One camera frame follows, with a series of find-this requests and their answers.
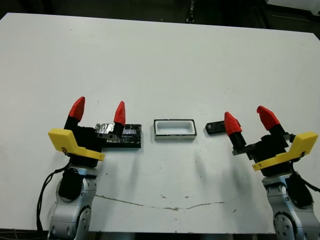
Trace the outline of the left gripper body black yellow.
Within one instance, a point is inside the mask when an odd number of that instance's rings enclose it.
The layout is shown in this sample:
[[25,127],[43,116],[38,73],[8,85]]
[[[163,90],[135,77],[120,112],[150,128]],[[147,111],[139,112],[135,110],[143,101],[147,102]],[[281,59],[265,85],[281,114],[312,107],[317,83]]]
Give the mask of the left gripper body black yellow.
[[106,147],[106,140],[98,138],[94,128],[53,128],[48,136],[54,148],[69,157],[71,165],[95,168],[98,162],[105,159],[103,149]]

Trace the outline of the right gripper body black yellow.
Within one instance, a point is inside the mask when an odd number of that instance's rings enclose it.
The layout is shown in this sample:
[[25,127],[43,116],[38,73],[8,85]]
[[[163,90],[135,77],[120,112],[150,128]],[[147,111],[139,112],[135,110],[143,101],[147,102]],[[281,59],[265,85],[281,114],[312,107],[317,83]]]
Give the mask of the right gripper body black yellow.
[[269,134],[260,141],[246,144],[241,132],[231,134],[234,156],[246,154],[253,160],[254,171],[262,172],[265,177],[271,177],[290,171],[290,163],[310,154],[318,134],[310,131],[298,135]]

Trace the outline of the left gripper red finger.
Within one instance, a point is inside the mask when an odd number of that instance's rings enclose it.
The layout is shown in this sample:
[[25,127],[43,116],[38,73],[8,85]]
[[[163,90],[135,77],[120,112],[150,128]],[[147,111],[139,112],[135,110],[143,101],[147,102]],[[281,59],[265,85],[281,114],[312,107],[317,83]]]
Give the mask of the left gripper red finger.
[[85,101],[86,99],[84,96],[81,96],[79,99],[75,101],[67,116],[64,129],[73,130],[75,127],[78,126],[84,114]]
[[113,122],[114,122],[113,133],[116,136],[121,137],[126,124],[126,110],[125,110],[125,103],[123,101],[119,103],[115,111]]

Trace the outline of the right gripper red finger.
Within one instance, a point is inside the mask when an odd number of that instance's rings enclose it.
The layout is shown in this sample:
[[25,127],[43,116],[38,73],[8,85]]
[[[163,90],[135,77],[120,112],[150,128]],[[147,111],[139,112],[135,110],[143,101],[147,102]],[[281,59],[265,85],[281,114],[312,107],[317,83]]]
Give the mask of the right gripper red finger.
[[287,132],[282,127],[280,121],[276,115],[268,108],[260,105],[257,107],[256,112],[259,114],[260,121],[262,122],[264,128],[272,136],[285,136]]
[[246,141],[242,135],[241,125],[228,111],[224,113],[224,126],[233,147],[236,150],[243,149],[246,146]]

